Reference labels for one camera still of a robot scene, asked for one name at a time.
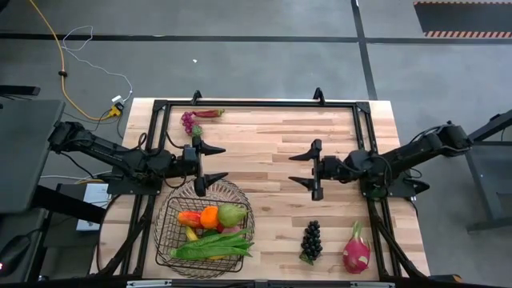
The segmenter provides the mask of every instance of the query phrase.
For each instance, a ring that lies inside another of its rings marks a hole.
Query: orange striped tape
[[[497,5],[497,4],[512,4],[512,2],[488,2],[488,1],[481,1],[481,2],[446,2],[446,1],[417,1],[414,3],[417,4],[491,4],[491,5]]]
[[[429,38],[511,38],[512,32],[497,31],[428,31]]]

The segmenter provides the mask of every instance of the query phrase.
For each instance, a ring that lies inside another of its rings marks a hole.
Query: wooden table
[[[147,132],[154,98],[134,99],[123,145],[137,145],[140,133]],[[370,102],[374,130],[380,153],[399,146],[393,111],[388,101]],[[190,143],[180,117],[187,107],[173,108],[170,136],[178,144]],[[310,177],[311,162],[292,162],[288,157],[306,152],[315,138],[323,140],[322,155],[344,159],[356,150],[353,116],[348,109],[337,108],[226,108],[221,118],[201,119],[203,139],[210,145],[226,148],[224,154],[203,157],[206,173],[229,172],[228,180],[246,193],[254,212],[252,258],[245,258],[242,271],[224,274],[224,279],[295,280],[376,280],[374,253],[370,268],[362,274],[349,274],[342,265],[342,249],[350,239],[352,225],[364,223],[362,235],[371,241],[366,200],[358,183],[342,185],[324,181],[325,198],[311,201],[310,193],[288,176]],[[180,154],[169,143],[166,149]],[[153,221],[170,188],[164,186],[157,197]],[[101,263],[104,266],[126,238],[134,196],[121,196],[106,216],[101,234]],[[410,203],[389,199],[396,240],[421,272],[428,274],[418,220]],[[317,219],[322,225],[324,250],[314,266],[298,259],[304,228]],[[154,225],[144,267],[144,278],[182,278],[170,268],[155,262]],[[391,273],[389,249],[382,239],[386,267]],[[134,245],[130,271],[136,263],[139,242]]]

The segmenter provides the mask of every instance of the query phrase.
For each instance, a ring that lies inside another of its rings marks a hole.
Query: concrete floor
[[[359,5],[367,37],[422,37],[412,0]],[[99,34],[356,36],[350,0],[47,0],[40,8],[63,34],[92,25]],[[0,32],[47,30],[28,2],[13,0],[0,15]],[[378,99],[391,100],[402,143],[447,120],[470,133],[512,107],[510,46],[368,45],[368,51]],[[78,55],[124,73],[135,97],[191,96],[199,89],[206,97],[310,98],[320,86],[328,98],[368,99],[352,43],[90,42]],[[122,79],[68,56],[68,92],[84,110],[99,116],[111,98],[127,94]],[[52,41],[1,40],[0,63],[0,84],[40,86],[39,98],[62,99]],[[70,106],[66,112],[78,115]],[[121,142],[115,128],[101,125],[96,133]],[[109,169],[73,156],[93,172]],[[466,232],[485,217],[466,160],[436,158],[419,169],[432,186],[417,204],[431,273],[510,286],[512,229]],[[85,176],[54,154],[43,174]],[[66,181],[42,180],[50,187],[58,182]]]

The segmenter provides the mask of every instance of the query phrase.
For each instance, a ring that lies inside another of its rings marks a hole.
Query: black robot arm
[[[382,188],[387,187],[400,173],[426,162],[438,155],[453,157],[465,153],[472,141],[460,126],[448,123],[421,133],[409,144],[391,150],[384,154],[372,151],[355,150],[349,153],[345,160],[336,156],[320,158],[322,142],[316,139],[310,150],[301,155],[290,157],[290,160],[313,160],[313,178],[290,177],[311,191],[314,201],[323,199],[321,180],[338,180],[348,183],[364,179],[366,185],[371,185],[375,193],[366,195],[377,198],[382,195]]]
[[[146,194],[138,191],[148,189],[156,193],[165,178],[193,175],[196,176],[196,194],[205,196],[208,186],[227,175],[202,173],[201,154],[219,154],[226,150],[209,146],[200,137],[194,137],[192,145],[179,147],[182,155],[176,156],[162,147],[144,150],[142,144],[146,141],[146,134],[141,134],[135,148],[128,149],[95,136],[78,122],[57,122],[48,141],[50,149],[57,154],[78,151],[113,166],[118,173],[113,181],[127,183],[133,194]]]

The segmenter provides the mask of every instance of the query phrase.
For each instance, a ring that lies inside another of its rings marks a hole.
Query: wire basket
[[[219,260],[183,260],[169,256],[171,249],[179,248],[187,242],[185,226],[178,222],[179,212],[202,211],[207,206],[225,203],[235,204],[248,211],[238,226],[248,229],[249,232],[243,237],[250,242],[254,236],[254,216],[247,197],[235,184],[219,180],[208,188],[205,197],[200,198],[194,192],[194,183],[188,182],[169,195],[158,213],[154,230],[156,263],[190,278],[213,278],[225,272],[239,272],[243,267],[241,255],[226,256]],[[204,231],[196,229],[196,234],[201,237]]]

